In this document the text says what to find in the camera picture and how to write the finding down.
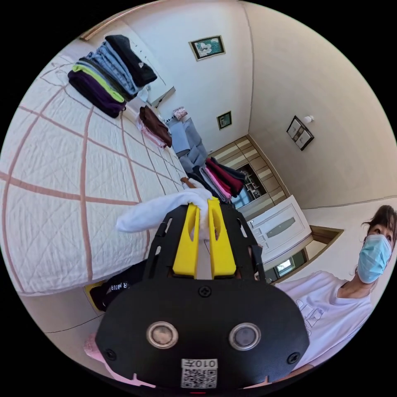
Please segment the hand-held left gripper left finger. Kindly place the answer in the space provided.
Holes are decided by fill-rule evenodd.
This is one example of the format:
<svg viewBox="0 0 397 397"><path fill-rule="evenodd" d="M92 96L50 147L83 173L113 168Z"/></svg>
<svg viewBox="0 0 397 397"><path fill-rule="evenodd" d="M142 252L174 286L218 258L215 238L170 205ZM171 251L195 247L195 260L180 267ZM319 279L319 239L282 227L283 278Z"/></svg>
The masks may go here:
<svg viewBox="0 0 397 397"><path fill-rule="evenodd" d="M200 232L200 209L189 204L172 270L176 276L195 277L197 274Z"/></svg>

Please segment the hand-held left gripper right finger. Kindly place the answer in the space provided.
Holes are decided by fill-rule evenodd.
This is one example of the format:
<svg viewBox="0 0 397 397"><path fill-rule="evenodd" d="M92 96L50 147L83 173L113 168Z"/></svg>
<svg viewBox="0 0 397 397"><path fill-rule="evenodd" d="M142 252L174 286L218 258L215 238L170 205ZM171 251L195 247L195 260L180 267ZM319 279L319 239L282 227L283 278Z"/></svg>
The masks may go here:
<svg viewBox="0 0 397 397"><path fill-rule="evenodd" d="M220 202L215 197L208 200L208 228L212 277L234 277L237 268Z"/></svg>

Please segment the person's left hand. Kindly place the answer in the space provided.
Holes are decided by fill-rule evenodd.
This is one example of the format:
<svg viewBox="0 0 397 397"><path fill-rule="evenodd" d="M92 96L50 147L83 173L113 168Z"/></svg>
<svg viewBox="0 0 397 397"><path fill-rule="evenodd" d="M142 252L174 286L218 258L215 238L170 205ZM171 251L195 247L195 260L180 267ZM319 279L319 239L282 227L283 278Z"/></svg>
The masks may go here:
<svg viewBox="0 0 397 397"><path fill-rule="evenodd" d="M106 370L111 375L111 377L113 377L115 380L117 380L119 382L126 383L126 384L129 384L129 385L134 385L134 386L137 386L137 387L145 386L145 387L150 387L150 388L156 388L155 385L152 385L150 383L146 383L144 381L139 380L137 378L136 374L133 374L132 379L127 379L127 378L122 377L121 375L115 373L109 367L109 365L107 364L106 360L102 356L100 350L98 349L98 346L96 345L96 342L95 342L95 336L96 336L95 333L91 334L88 337L88 339L85 341L85 343L84 343L84 351L92 359L103 363L105 368L106 368Z"/></svg>

